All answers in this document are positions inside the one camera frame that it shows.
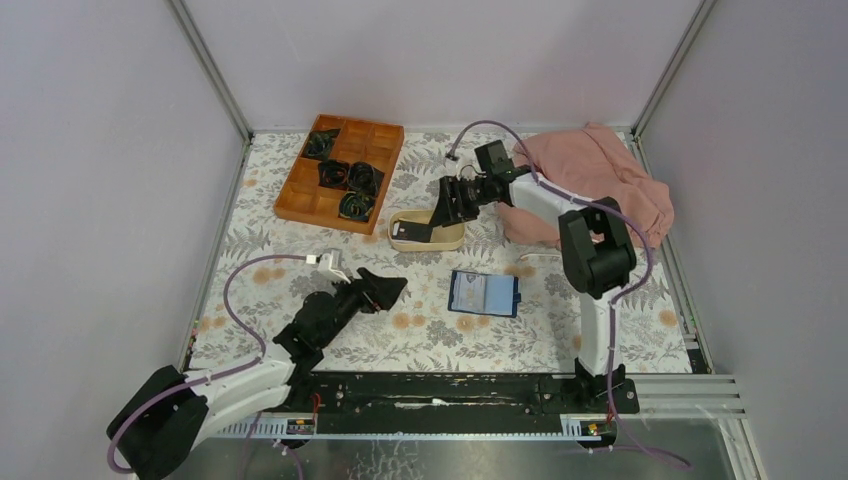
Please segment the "blue leather card holder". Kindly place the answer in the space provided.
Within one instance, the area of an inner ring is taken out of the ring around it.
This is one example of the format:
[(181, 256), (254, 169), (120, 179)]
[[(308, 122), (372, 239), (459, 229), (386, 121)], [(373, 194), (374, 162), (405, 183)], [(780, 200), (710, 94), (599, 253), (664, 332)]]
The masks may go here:
[(454, 270), (447, 309), (452, 312), (516, 318), (521, 303), (519, 279), (512, 275)]

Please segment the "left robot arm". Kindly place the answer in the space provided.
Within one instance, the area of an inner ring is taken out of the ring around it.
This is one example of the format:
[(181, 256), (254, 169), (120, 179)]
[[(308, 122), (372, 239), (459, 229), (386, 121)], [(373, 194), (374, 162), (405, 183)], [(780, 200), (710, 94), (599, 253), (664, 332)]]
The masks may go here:
[(260, 354), (236, 366), (182, 373), (156, 370), (107, 428), (107, 461), (118, 473), (163, 479), (191, 451), (225, 427), (282, 405), (313, 401), (313, 369), (323, 350), (358, 314), (390, 310), (408, 281), (364, 267), (332, 292), (305, 297), (292, 321)]

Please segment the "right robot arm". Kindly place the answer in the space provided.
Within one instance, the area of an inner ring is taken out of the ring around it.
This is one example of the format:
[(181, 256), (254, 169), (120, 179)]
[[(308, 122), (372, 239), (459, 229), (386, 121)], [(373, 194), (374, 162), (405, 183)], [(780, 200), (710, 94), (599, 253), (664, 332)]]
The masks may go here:
[(591, 378), (611, 375), (618, 360), (614, 304), (624, 295), (637, 255), (616, 200), (591, 200), (549, 181), (532, 162), (514, 164), (502, 142), (475, 150), (480, 173), (441, 177), (429, 224), (476, 219), (483, 206), (523, 209), (557, 228), (564, 275), (581, 301), (582, 347), (577, 363)]

